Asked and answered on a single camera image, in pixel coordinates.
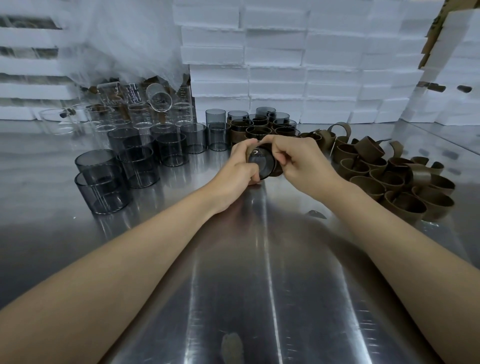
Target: person's left hand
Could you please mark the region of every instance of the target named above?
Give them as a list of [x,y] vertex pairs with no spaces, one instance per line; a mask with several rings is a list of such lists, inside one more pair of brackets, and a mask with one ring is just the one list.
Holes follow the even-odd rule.
[[215,201],[215,213],[225,211],[248,185],[260,182],[258,165],[247,163],[247,148],[258,143],[256,139],[247,139],[235,144],[230,159],[216,176],[202,189],[210,194]]

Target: person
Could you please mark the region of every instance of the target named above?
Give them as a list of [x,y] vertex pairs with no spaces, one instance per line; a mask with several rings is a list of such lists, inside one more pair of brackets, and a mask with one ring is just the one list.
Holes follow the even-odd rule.
[[[337,175],[311,138],[268,135],[285,178],[352,231],[446,363],[480,363],[480,271]],[[97,363],[199,228],[258,166],[247,147],[204,187],[41,282],[0,311],[0,363]]]

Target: forearm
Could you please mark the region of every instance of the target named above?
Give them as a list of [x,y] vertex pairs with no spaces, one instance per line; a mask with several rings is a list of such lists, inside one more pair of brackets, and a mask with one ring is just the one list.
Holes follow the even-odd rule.
[[344,182],[324,201],[447,363],[480,362],[480,271]]
[[215,213],[196,191],[0,311],[0,363],[97,363]]

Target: translucent plastic wrap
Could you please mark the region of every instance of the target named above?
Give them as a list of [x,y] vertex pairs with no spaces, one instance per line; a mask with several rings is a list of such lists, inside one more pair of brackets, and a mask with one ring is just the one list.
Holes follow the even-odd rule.
[[111,77],[130,83],[158,75],[179,88],[188,68],[181,63],[172,0],[67,3],[52,10],[70,45],[59,50],[61,67],[76,83],[90,87]]

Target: person's right hand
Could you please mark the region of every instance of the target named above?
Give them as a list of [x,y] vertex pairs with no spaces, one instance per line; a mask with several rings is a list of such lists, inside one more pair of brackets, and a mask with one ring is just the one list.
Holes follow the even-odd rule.
[[273,155],[285,178],[314,199],[323,202],[345,184],[312,138],[267,135],[262,141],[272,143]]

